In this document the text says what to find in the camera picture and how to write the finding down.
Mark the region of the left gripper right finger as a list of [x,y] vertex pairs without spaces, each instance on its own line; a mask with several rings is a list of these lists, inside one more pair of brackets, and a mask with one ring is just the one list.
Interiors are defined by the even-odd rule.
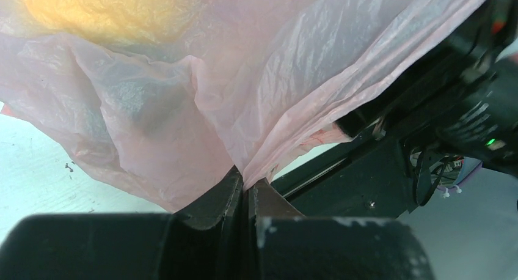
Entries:
[[394,219],[304,216],[269,183],[247,192],[249,279],[433,279],[407,225]]

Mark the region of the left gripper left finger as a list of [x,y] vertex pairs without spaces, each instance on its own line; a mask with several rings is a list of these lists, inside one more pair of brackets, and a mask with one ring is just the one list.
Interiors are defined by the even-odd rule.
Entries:
[[29,216],[1,245],[2,279],[236,279],[236,168],[171,213]]

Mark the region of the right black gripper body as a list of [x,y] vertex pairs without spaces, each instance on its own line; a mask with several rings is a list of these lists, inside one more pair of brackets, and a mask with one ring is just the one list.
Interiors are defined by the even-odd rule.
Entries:
[[485,0],[380,96],[337,120],[377,144],[462,155],[517,175],[517,62],[500,57],[517,38],[517,0]]

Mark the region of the pink plastic bag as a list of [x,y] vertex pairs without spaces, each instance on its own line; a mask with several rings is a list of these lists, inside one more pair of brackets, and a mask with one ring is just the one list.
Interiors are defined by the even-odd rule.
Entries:
[[485,0],[198,0],[175,40],[95,43],[1,0],[1,101],[92,178],[175,212],[246,188]]

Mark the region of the yellow fake fruit in bag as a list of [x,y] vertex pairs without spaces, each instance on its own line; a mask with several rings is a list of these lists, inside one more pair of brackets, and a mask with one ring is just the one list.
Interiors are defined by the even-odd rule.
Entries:
[[20,0],[47,31],[95,43],[171,42],[196,16],[198,0]]

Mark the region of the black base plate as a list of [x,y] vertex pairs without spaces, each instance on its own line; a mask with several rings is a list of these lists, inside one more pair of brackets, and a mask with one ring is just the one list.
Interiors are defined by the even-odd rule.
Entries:
[[363,131],[272,185],[307,216],[397,218],[430,201],[432,171],[460,154],[429,126],[397,125],[381,139]]

